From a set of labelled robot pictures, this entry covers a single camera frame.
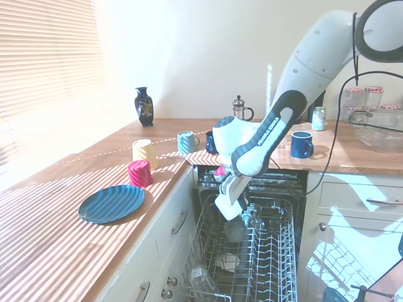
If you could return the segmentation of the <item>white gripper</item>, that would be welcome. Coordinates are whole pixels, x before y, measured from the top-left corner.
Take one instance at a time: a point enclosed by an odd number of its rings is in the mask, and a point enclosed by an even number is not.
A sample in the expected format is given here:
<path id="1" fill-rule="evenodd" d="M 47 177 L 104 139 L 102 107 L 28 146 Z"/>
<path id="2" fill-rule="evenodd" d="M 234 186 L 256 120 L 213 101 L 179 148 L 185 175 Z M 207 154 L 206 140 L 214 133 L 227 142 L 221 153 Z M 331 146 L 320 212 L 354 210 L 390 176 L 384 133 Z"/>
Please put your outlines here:
<path id="1" fill-rule="evenodd" d="M 215 205 L 227 221 L 247 211 L 249 201 L 245 189 L 250 180 L 247 176 L 228 174 L 221 182 Z"/>

